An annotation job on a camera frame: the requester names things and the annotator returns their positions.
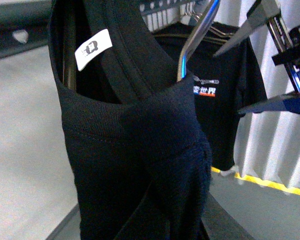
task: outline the metal hanger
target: metal hanger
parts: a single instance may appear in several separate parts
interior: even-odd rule
[[[76,91],[76,13],[74,0],[65,1],[64,7],[62,83],[67,88]]]
[[[197,0],[193,4],[187,4],[185,6],[185,9],[184,9],[184,14],[186,16],[191,17],[196,22],[199,21],[200,17],[203,14],[203,10],[204,10],[204,7],[205,7],[205,5],[199,4],[199,2],[200,1]],[[232,33],[232,32],[223,32],[223,31],[217,29],[214,26],[211,26],[209,28],[209,32],[215,34],[217,37],[222,38],[222,39],[223,38],[230,38],[231,36],[234,35],[234,33]]]
[[[187,73],[187,61],[192,56],[207,31],[211,27],[220,6],[220,0],[211,0],[200,16],[189,38],[185,42],[178,61],[177,82],[181,81]]]
[[[181,38],[181,39],[188,39],[190,34],[182,34],[182,33],[162,33],[162,34],[154,34],[154,37],[156,38]],[[211,43],[211,44],[217,44],[222,46],[225,44],[228,40],[227,39],[220,39],[212,36],[205,36],[202,41]]]

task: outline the black t-shirt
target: black t-shirt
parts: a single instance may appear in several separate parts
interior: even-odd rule
[[[213,26],[225,33],[234,33],[238,29],[217,22]],[[192,29],[192,26],[176,23],[156,34],[190,34]],[[207,36],[216,37],[211,32]],[[186,42],[180,37],[157,37],[156,40],[175,61]],[[220,47],[202,41],[189,59],[187,69],[195,75],[196,115],[212,148],[212,165],[226,171],[235,164],[234,144],[242,117],[237,111],[267,99],[267,95],[250,40],[213,58]]]
[[[85,1],[90,10],[87,12],[96,15],[93,22],[97,31],[109,28],[113,47],[96,56],[83,71],[77,71],[78,86],[87,85],[80,89],[80,94],[66,88],[61,83],[65,3],[52,1],[48,45],[65,146],[77,190],[81,239],[197,240],[210,185],[212,154],[196,117],[193,75],[189,72],[183,81],[175,83],[175,76],[169,72],[152,71],[151,66],[158,62],[149,61],[144,65],[138,61],[142,54],[133,57],[138,51],[143,52],[145,46],[141,49],[130,46],[130,58],[123,57],[113,69],[115,61],[121,59],[128,47],[122,38],[117,40],[115,36],[129,35],[126,30],[131,28],[127,20],[116,22],[118,14],[125,17],[134,13],[128,1],[89,0]],[[105,7],[112,3],[117,9]],[[105,17],[105,11],[115,17]],[[80,27],[76,43],[80,45],[92,33],[84,31],[88,26],[81,19],[85,14],[79,4],[76,13],[80,17],[76,18]],[[111,23],[120,24],[122,29],[111,28]],[[132,35],[140,33],[132,30]],[[174,62],[148,29],[146,31],[156,46],[151,51],[159,51],[157,58]],[[125,48],[119,47],[121,41]],[[124,60],[135,64],[123,67]],[[142,79],[132,74],[140,68],[144,79],[153,85],[152,94],[126,104],[111,100],[109,92],[104,90],[108,89],[110,79],[121,83],[125,78],[134,77],[134,83],[140,83]],[[176,70],[174,66],[170,69],[171,72]],[[153,81],[147,72],[154,75]],[[89,89],[95,89],[88,87],[90,82],[98,85],[103,82],[107,86],[100,87],[97,93],[87,94]]]

